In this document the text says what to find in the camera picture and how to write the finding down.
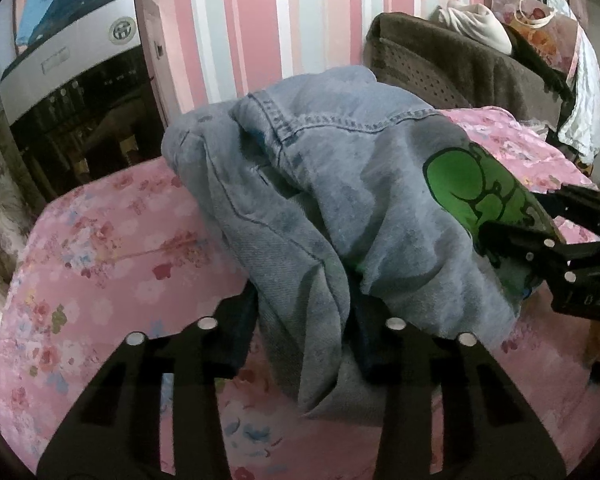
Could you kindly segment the denim jacket green print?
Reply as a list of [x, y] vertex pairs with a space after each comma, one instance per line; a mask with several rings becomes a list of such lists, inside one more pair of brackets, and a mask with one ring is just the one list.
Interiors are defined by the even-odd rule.
[[463, 128], [363, 66], [192, 110], [162, 154], [256, 286], [277, 385], [313, 419], [381, 422], [385, 395], [344, 339], [355, 294], [427, 333], [495, 347], [533, 282], [477, 252], [480, 226], [556, 233]]

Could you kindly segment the white quilted blanket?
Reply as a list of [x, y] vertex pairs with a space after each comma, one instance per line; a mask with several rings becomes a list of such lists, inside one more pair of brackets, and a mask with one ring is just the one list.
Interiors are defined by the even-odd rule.
[[600, 66], [566, 0], [547, 0], [550, 20], [541, 30], [545, 61], [574, 83], [574, 102], [558, 129], [558, 140], [574, 148], [587, 164], [600, 152]]

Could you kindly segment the black garment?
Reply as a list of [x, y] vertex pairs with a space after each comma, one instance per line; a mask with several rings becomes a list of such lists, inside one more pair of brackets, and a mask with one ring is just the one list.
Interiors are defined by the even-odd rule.
[[503, 27], [512, 45], [510, 56], [540, 76], [548, 90], [558, 94], [563, 101], [571, 102], [573, 100], [573, 93], [567, 84], [566, 76], [558, 72], [558, 70], [551, 68], [516, 29], [507, 24], [504, 24]]

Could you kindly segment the brown blanket covered furniture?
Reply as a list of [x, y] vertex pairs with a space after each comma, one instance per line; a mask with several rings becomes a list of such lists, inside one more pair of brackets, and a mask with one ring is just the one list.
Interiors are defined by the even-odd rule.
[[434, 23], [394, 12], [373, 19], [364, 63], [385, 84], [439, 110], [497, 106], [554, 129], [562, 96], [537, 70]]

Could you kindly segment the pink floral bed sheet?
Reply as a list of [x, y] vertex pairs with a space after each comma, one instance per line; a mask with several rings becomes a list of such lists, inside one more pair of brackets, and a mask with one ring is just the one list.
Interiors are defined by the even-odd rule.
[[[48, 205], [12, 278], [0, 331], [0, 428], [29, 468], [124, 336], [162, 337], [242, 289], [189, 192], [162, 159]], [[538, 289], [496, 352], [568, 467], [600, 437], [600, 385], [584, 364], [590, 324]], [[368, 479], [379, 430], [309, 420], [274, 385], [254, 342], [239, 375], [216, 385], [236, 479]]]

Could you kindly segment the pink floral gift bag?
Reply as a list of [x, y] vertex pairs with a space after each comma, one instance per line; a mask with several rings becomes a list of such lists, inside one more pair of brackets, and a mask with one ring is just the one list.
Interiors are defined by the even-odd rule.
[[572, 78], [578, 65], [579, 24], [539, 0], [492, 0], [494, 15], [538, 52], [543, 61]]

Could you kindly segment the cream white garment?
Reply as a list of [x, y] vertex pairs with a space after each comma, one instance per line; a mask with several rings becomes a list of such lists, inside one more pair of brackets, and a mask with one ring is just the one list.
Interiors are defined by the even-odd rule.
[[505, 55], [513, 53], [506, 29], [482, 3], [465, 4], [449, 0], [446, 6], [437, 6], [430, 21]]

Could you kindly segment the grey water dispenser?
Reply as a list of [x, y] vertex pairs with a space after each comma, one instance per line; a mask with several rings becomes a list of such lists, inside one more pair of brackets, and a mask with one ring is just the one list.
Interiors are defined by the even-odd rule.
[[181, 113], [159, 7], [82, 1], [4, 70], [0, 96], [46, 200], [158, 157]]

